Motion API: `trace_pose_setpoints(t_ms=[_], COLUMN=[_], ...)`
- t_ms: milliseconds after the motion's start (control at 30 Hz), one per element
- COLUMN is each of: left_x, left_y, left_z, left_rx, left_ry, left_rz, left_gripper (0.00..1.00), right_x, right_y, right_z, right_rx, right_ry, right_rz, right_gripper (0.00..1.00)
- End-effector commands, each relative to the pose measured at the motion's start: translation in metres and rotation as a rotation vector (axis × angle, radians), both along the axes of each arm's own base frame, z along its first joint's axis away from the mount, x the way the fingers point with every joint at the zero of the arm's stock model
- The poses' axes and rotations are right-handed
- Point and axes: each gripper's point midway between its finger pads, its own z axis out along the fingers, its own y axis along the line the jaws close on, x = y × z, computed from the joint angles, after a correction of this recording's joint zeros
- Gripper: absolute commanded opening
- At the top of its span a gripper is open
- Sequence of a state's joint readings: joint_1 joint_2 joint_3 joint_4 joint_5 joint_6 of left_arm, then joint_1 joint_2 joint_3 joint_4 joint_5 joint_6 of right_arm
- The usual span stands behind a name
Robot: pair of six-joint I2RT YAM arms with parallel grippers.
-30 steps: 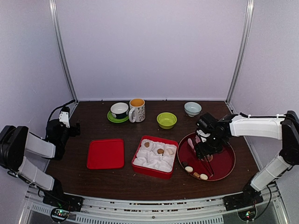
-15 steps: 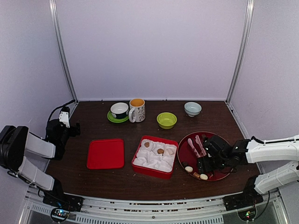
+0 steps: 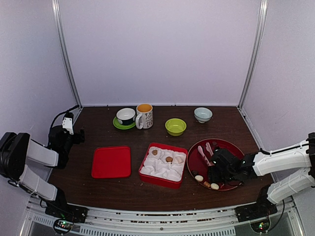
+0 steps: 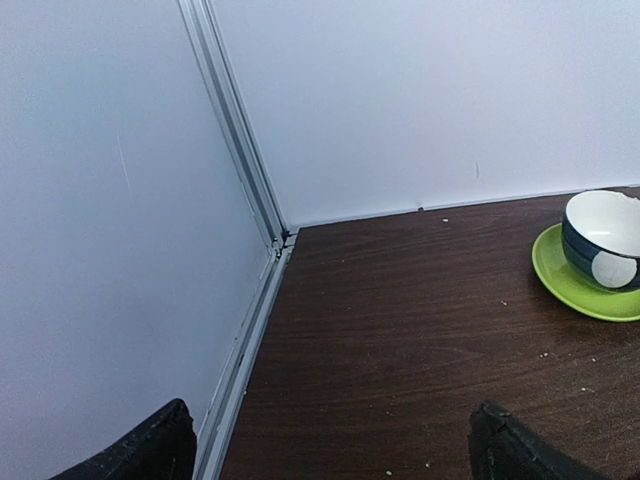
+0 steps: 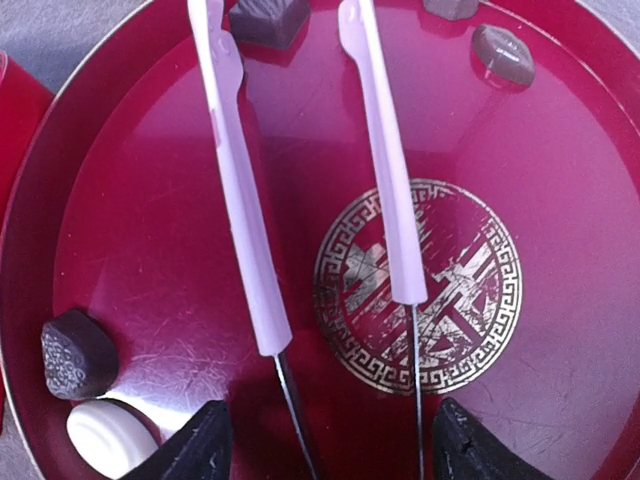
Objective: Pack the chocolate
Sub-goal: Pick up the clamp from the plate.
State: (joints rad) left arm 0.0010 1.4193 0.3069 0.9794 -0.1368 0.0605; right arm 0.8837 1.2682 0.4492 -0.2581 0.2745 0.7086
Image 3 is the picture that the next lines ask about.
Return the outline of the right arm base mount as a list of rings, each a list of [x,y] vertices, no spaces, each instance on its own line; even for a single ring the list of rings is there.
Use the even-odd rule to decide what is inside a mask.
[[[269,216],[277,213],[275,205],[264,204],[250,204],[245,206],[238,206],[235,208],[235,213],[238,222],[250,222],[251,229],[255,233],[266,233],[271,227],[271,220]]]

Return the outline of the red tin box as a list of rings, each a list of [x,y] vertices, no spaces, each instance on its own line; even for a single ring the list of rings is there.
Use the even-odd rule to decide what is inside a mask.
[[[151,143],[139,167],[139,176],[143,182],[180,188],[188,151],[159,143]]]

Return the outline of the pink tongs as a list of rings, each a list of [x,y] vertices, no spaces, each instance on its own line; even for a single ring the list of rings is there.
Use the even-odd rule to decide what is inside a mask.
[[[215,165],[212,161],[208,160],[207,156],[205,155],[205,153],[203,151],[203,147],[202,146],[198,146],[197,150],[201,154],[203,160],[205,161],[205,163],[207,164],[208,167]],[[211,157],[214,155],[214,152],[213,152],[209,142],[206,143],[206,150],[209,152]]]

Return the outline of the tan caramel chocolate front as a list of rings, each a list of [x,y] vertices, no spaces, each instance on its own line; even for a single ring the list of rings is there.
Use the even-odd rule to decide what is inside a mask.
[[[203,185],[207,188],[211,188],[211,184],[207,181],[203,182]]]

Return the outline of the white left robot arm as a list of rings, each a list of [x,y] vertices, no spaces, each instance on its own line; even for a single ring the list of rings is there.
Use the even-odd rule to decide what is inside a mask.
[[[67,218],[74,211],[65,193],[43,179],[35,167],[64,169],[72,146],[84,141],[83,129],[71,133],[61,126],[50,129],[47,146],[33,140],[28,133],[6,132],[0,139],[0,174],[9,184],[44,200],[59,218]]]

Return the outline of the white spiral chocolate front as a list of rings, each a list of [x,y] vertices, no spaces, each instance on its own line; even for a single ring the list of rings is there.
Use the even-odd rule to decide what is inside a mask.
[[[219,188],[220,188],[219,185],[216,184],[216,183],[211,183],[210,187],[211,187],[212,189],[214,189],[214,190],[219,190]]]

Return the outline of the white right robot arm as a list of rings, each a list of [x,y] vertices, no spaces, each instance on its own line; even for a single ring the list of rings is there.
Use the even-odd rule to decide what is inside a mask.
[[[209,164],[215,182],[222,183],[244,182],[269,173],[297,168],[290,176],[262,190],[262,199],[252,206],[253,214],[262,217],[271,209],[271,204],[279,203],[307,187],[314,187],[315,134],[309,133],[308,138],[298,144],[274,151],[261,149],[246,154],[242,159],[225,148],[216,148]]]

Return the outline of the white spiral chocolate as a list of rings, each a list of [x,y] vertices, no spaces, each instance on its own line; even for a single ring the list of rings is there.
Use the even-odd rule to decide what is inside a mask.
[[[210,187],[211,187],[212,189],[214,189],[214,190],[219,190],[219,188],[220,188],[219,185],[216,184],[216,183],[211,183]]]
[[[195,177],[194,177],[198,182],[202,182],[203,181],[203,176],[201,176],[201,175],[196,175]]]

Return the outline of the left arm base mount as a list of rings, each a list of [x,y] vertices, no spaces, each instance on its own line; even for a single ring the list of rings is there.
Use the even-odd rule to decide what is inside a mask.
[[[85,223],[88,209],[82,206],[69,205],[67,210],[61,210],[49,205],[46,207],[45,213],[57,218],[53,223],[53,230],[64,235],[72,230],[75,223]]]

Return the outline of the light brown chocolate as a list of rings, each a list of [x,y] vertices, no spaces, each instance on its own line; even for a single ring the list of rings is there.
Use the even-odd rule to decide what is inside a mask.
[[[166,157],[165,161],[171,163],[173,161],[173,158],[168,156]]]

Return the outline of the red tin lid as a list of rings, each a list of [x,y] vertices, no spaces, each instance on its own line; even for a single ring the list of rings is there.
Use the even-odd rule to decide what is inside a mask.
[[[125,178],[130,175],[130,147],[100,147],[94,151],[91,171],[91,176],[93,178]]]

